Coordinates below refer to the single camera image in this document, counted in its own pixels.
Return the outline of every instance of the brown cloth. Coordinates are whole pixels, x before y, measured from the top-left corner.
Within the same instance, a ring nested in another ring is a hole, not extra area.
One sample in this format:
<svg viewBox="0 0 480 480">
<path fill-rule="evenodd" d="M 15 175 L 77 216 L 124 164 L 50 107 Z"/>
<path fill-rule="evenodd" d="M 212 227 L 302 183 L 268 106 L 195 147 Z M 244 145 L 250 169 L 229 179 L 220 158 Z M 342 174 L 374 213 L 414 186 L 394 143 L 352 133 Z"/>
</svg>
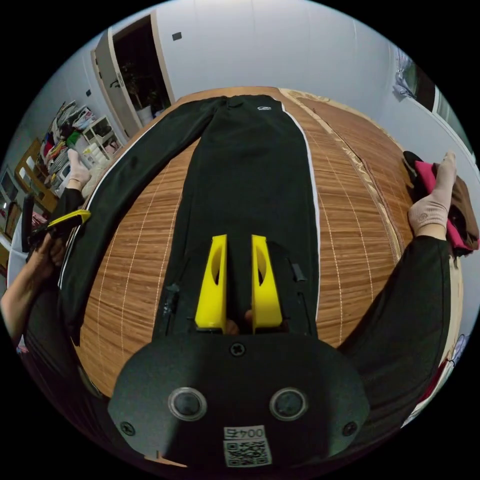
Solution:
<svg viewBox="0 0 480 480">
<path fill-rule="evenodd" d="M 433 164 L 433 174 L 437 177 L 438 163 Z M 453 223 L 461 239 L 467 247 L 473 250 L 479 249 L 479 227 L 475 220 L 472 204 L 470 203 L 469 189 L 465 182 L 456 177 L 453 190 L 451 192 L 451 206 L 448 212 L 448 218 Z"/>
</svg>

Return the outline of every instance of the hand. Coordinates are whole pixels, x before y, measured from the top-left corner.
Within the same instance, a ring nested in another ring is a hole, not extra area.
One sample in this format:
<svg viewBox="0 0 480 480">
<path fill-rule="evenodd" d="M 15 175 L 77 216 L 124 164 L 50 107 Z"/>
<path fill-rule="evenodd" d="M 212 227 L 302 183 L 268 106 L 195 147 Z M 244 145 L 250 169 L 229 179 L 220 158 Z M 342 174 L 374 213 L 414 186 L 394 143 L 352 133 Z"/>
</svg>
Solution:
<svg viewBox="0 0 480 480">
<path fill-rule="evenodd" d="M 62 265 L 64 256 L 65 246 L 62 240 L 54 240 L 50 233 L 47 233 L 41 246 L 31 254 L 27 265 L 34 278 L 43 281 L 52 275 L 54 267 Z"/>
<path fill-rule="evenodd" d="M 244 318 L 249 325 L 252 325 L 252 310 L 247 310 Z M 227 318 L 225 335 L 238 335 L 239 333 L 238 325 L 233 320 Z"/>
</svg>

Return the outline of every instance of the wooden mat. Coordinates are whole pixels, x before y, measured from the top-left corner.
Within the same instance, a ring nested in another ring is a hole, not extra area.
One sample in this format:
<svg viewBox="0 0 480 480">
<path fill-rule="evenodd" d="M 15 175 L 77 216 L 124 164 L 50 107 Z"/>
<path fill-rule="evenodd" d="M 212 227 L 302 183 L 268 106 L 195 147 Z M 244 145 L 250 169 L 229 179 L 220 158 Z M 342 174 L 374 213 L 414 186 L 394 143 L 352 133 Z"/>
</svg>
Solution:
<svg viewBox="0 0 480 480">
<path fill-rule="evenodd" d="M 383 288 L 410 238 L 400 149 L 350 112 L 307 105 L 277 88 L 199 92 L 163 115 L 193 100 L 259 94 L 282 101 L 307 136 L 320 209 L 316 324 L 319 338 L 337 347 Z M 183 182 L 197 143 L 174 158 L 138 197 L 118 225 L 94 280 L 76 350 L 90 379 L 107 396 L 125 362 L 151 340 Z"/>
</svg>

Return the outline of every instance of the black pants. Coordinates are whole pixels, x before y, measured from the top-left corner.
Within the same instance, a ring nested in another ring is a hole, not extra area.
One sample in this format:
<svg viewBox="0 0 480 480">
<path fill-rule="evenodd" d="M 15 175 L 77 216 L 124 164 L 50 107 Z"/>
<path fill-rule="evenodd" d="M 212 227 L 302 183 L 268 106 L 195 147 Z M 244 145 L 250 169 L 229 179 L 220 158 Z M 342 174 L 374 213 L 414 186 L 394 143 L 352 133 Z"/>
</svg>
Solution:
<svg viewBox="0 0 480 480">
<path fill-rule="evenodd" d="M 66 189 L 53 218 L 82 203 L 77 190 Z M 415 238 L 358 327 L 339 347 L 363 378 L 371 412 L 354 443 L 328 463 L 348 461 L 400 429 L 441 361 L 450 323 L 450 295 L 448 243 L 428 236 Z M 100 444 L 128 452 L 108 416 L 106 401 L 91 395 L 81 381 L 75 349 L 57 316 L 57 298 L 53 278 L 30 312 L 25 366 L 47 398 L 79 430 Z"/>
</svg>

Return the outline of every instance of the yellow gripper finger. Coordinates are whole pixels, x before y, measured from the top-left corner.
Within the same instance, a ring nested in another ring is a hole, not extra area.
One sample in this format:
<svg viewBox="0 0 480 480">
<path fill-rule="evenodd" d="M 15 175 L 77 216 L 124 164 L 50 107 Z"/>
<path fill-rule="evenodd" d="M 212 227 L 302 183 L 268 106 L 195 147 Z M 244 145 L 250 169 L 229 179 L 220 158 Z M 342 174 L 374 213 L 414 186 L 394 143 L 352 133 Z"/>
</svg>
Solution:
<svg viewBox="0 0 480 480">
<path fill-rule="evenodd" d="M 221 329 L 223 333 L 226 333 L 227 235 L 218 235 L 211 239 L 195 323 L 198 329 Z"/>
<path fill-rule="evenodd" d="M 282 311 L 270 262 L 267 239 L 251 236 L 251 309 L 253 333 L 282 323 Z"/>
</svg>

